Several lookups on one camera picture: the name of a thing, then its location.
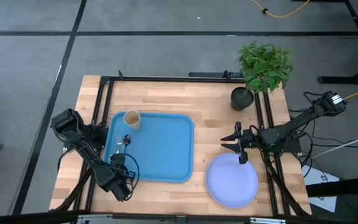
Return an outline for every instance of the butcher block table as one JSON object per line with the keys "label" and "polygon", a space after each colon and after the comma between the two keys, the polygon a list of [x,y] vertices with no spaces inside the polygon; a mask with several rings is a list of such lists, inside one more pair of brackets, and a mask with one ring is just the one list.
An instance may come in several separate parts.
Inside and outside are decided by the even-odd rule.
{"label": "butcher block table", "polygon": [[[100,76],[84,76],[76,102],[76,110],[85,124],[90,124]],[[189,116],[194,122],[193,173],[184,183],[140,181],[133,197],[128,202],[118,202],[111,192],[95,187],[91,212],[94,213],[136,213],[176,215],[220,215],[271,217],[269,188],[265,165],[258,149],[246,149],[249,162],[254,166],[259,180],[255,199],[243,208],[226,208],[209,195],[205,186],[206,168],[216,156],[233,153],[221,146],[220,139],[234,131],[236,121],[242,127],[258,126],[255,103],[243,111],[230,107],[231,91],[240,83],[195,83],[195,82],[136,82],[115,81],[112,89],[108,125],[111,118],[120,111],[178,113]],[[101,108],[107,85],[103,91]],[[269,94],[274,123],[283,124],[289,120],[284,92],[281,88]],[[260,97],[264,121],[267,124],[263,97]],[[284,153],[281,157],[287,188],[302,208],[311,213],[305,182],[298,159]],[[60,165],[50,208],[58,207],[78,183],[82,158],[76,151],[68,153]],[[84,209],[88,184],[81,197],[80,208]],[[280,190],[275,186],[279,213],[283,213]]]}

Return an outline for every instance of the white cable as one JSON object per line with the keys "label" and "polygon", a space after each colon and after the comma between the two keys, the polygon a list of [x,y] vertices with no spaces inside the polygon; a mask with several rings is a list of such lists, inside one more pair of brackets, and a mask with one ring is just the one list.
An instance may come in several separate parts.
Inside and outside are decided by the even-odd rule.
{"label": "white cable", "polygon": [[342,146],[338,146],[338,147],[335,147],[335,148],[333,148],[333,149],[330,149],[330,150],[327,150],[327,151],[325,151],[325,152],[322,152],[322,153],[320,153],[320,154],[317,154],[317,155],[313,156],[312,159],[316,159],[317,157],[319,157],[319,156],[321,156],[321,155],[324,155],[325,153],[332,152],[332,151],[334,151],[334,150],[336,150],[336,149],[340,149],[340,148],[342,148],[342,147],[351,145],[351,144],[356,143],[356,142],[358,142],[358,139],[357,139],[357,140],[354,140],[354,141],[352,141],[352,142],[343,144]]}

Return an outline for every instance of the plant pot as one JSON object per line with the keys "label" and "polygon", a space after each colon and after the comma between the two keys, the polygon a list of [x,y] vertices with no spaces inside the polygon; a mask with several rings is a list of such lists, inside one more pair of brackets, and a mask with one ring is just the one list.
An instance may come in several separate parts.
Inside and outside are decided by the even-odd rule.
{"label": "plant pot", "polygon": [[236,111],[242,111],[254,102],[254,95],[249,90],[246,90],[245,87],[237,87],[231,92],[230,99],[231,108]]}

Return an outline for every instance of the light blue tray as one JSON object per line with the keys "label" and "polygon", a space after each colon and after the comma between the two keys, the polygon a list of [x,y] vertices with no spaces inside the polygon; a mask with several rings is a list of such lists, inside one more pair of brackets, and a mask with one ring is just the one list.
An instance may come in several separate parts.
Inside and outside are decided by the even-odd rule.
{"label": "light blue tray", "polygon": [[[140,169],[140,180],[184,182],[193,172],[193,121],[182,114],[140,113],[140,129],[124,123],[125,111],[111,120],[103,161],[117,151],[117,135],[128,134],[131,143],[126,153],[132,155]],[[126,157],[125,165],[137,172],[136,165]]]}

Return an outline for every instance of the gray floor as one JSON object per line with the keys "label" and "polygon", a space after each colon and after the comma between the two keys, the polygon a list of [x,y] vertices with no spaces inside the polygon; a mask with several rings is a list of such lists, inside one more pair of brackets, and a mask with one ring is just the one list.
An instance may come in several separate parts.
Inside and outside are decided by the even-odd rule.
{"label": "gray floor", "polygon": [[[301,4],[263,1],[272,13],[284,14]],[[358,14],[358,0],[352,0]],[[0,0],[0,30],[71,30],[80,5],[70,1]],[[88,1],[80,30],[243,30],[355,31],[341,3],[309,3],[287,19],[264,16],[248,0],[95,0]],[[0,215],[9,213],[24,164],[60,66],[67,37],[0,37]],[[77,37],[53,114],[74,107],[83,75],[186,76],[188,72],[238,70],[243,44],[281,45],[293,52],[295,70],[285,89],[288,107],[304,108],[304,91],[336,91],[347,96],[358,85],[321,85],[319,75],[351,76],[358,72],[358,38],[340,37]],[[358,137],[358,97],[347,111],[316,122],[316,135],[343,141]],[[331,141],[315,141],[332,144]],[[304,150],[308,140],[301,140]],[[62,144],[51,131],[45,137],[24,212],[48,209]],[[315,147],[313,154],[327,148]],[[341,149],[318,158],[324,171],[358,177],[358,149]],[[349,208],[340,217],[356,217]]]}

